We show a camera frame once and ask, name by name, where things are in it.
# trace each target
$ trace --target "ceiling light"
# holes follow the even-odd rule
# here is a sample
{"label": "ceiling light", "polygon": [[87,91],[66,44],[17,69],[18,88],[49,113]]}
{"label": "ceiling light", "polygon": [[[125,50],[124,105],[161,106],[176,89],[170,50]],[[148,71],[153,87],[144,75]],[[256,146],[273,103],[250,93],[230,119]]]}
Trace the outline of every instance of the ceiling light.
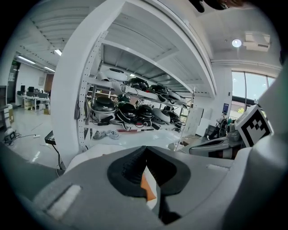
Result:
{"label": "ceiling light", "polygon": [[62,52],[59,49],[54,50],[55,53],[57,53],[59,56],[61,56]]}
{"label": "ceiling light", "polygon": [[25,58],[25,57],[18,56],[18,58],[20,58],[20,59],[22,59],[22,60],[24,60],[24,61],[27,61],[27,62],[29,62],[29,63],[31,63],[31,64],[35,64],[35,62],[33,62],[33,61],[31,61],[31,60],[29,60],[29,59],[27,59],[27,58]]}
{"label": "ceiling light", "polygon": [[55,72],[55,70],[52,70],[52,69],[50,69],[50,68],[48,68],[48,67],[44,67],[45,69],[47,69],[47,70],[50,70],[50,71],[52,71],[52,72]]}
{"label": "ceiling light", "polygon": [[242,45],[242,42],[239,39],[234,39],[232,45],[236,48],[239,48]]}

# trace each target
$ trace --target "cardboard box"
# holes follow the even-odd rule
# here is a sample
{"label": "cardboard box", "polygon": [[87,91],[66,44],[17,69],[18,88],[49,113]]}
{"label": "cardboard box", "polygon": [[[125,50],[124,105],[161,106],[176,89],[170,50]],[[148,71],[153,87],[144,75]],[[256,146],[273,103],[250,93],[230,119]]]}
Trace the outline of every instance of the cardboard box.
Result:
{"label": "cardboard box", "polygon": [[49,109],[44,109],[44,114],[46,114],[46,115],[50,115],[50,113],[49,113]]}
{"label": "cardboard box", "polygon": [[13,123],[13,122],[14,122],[13,109],[10,109],[10,110],[9,110],[9,120],[10,120],[10,123]]}

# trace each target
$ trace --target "white table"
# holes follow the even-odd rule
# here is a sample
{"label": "white table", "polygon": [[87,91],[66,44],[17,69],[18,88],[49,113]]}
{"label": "white table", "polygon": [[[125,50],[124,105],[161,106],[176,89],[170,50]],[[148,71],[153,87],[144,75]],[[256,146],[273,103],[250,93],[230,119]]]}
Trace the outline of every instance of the white table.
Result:
{"label": "white table", "polygon": [[35,101],[35,112],[37,112],[37,101],[42,101],[42,102],[48,102],[48,110],[50,112],[50,99],[49,98],[40,98],[40,97],[28,97],[24,95],[17,95],[17,97],[21,97],[23,100],[29,99],[29,100],[34,100]]}

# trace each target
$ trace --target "window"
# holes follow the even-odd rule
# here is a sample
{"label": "window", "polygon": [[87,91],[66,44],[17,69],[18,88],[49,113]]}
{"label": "window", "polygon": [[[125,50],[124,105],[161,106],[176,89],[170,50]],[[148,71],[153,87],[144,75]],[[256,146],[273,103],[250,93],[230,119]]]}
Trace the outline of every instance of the window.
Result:
{"label": "window", "polygon": [[258,100],[260,96],[267,90],[266,76],[245,73],[247,98],[251,100]]}
{"label": "window", "polygon": [[232,72],[233,91],[232,95],[245,98],[245,76],[243,72]]}
{"label": "window", "polygon": [[275,78],[268,77],[268,84],[269,84],[268,87],[270,87],[273,84],[274,81],[275,81]]}

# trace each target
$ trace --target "white wall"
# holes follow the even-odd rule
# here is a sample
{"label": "white wall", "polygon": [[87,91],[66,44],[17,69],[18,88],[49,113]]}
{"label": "white wall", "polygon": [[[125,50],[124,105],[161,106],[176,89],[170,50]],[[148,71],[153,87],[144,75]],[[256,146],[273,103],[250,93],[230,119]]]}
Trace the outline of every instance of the white wall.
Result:
{"label": "white wall", "polygon": [[[44,77],[44,81],[42,85],[39,85],[40,77]],[[18,72],[18,77],[17,77],[17,82],[16,82],[16,92],[20,91],[21,85],[25,85],[25,90],[27,90],[29,86],[32,86],[34,88],[44,89],[45,80],[46,80],[45,72],[22,63]],[[19,106],[21,104],[22,104],[21,100],[17,99],[16,105]]]}
{"label": "white wall", "polygon": [[214,99],[210,97],[195,96],[194,106],[198,108],[203,108],[204,112],[205,110],[206,111],[211,110],[211,118],[209,124],[215,126],[216,119],[218,119],[222,115],[224,103],[229,104],[227,116],[229,116],[230,114],[233,83],[232,83],[232,70],[230,67],[213,66],[212,70],[217,86],[217,95]]}

